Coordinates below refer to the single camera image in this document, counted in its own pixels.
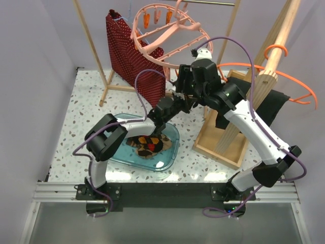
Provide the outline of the pink round clip hanger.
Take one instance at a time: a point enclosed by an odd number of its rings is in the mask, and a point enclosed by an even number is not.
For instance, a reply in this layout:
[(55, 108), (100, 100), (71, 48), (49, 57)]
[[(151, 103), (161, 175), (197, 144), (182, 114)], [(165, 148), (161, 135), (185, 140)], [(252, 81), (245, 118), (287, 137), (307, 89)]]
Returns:
[(130, 38), (149, 61), (162, 66), (170, 77), (178, 69), (180, 54), (209, 39), (201, 24), (188, 14), (188, 1), (175, 1), (173, 6), (153, 3), (142, 7), (133, 20)]

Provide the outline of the black multicolour argyle sock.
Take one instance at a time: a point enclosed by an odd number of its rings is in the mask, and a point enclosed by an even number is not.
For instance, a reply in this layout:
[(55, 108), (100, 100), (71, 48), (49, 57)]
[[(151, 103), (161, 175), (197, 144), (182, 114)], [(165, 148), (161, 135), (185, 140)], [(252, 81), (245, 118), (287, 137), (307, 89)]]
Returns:
[(132, 143), (137, 148), (137, 155), (146, 159), (157, 155), (164, 146), (160, 139), (149, 136), (133, 137)]

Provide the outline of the beige brown argyle sock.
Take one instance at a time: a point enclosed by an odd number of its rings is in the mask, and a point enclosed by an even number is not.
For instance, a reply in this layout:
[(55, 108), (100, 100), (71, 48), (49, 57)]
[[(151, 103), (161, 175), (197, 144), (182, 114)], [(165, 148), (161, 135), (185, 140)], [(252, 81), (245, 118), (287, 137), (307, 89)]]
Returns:
[[(156, 137), (156, 138), (158, 138), (158, 135), (152, 135), (152, 136), (149, 136), (149, 137)], [(172, 141), (171, 140), (170, 141), (167, 141), (167, 142), (165, 142), (165, 141), (162, 141), (162, 142), (164, 143), (164, 146), (163, 146), (162, 151), (165, 151), (165, 150), (168, 150), (169, 148), (171, 148), (171, 146), (172, 146)]]

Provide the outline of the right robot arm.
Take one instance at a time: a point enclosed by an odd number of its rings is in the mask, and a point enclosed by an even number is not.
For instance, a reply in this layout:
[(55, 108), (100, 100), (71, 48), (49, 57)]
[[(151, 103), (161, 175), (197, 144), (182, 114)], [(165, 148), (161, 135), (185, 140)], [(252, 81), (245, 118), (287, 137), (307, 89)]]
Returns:
[(223, 115), (261, 157), (258, 165), (232, 176), (220, 190), (222, 195), (237, 200), (251, 187), (271, 188), (301, 154), (298, 146), (289, 146), (270, 129), (236, 84), (221, 81), (212, 60), (204, 58), (191, 65), (180, 65), (175, 87), (177, 93), (190, 96), (196, 104)]

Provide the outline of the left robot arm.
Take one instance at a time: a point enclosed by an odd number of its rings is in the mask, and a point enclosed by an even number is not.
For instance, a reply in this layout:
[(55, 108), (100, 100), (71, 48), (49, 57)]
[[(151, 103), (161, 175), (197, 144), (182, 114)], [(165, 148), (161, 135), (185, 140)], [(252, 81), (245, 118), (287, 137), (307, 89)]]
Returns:
[(106, 180), (109, 160), (153, 172), (169, 169), (179, 147), (179, 132), (169, 121), (190, 108), (185, 99), (164, 97), (144, 117), (106, 114), (84, 138), (90, 162), (77, 199), (116, 199)]

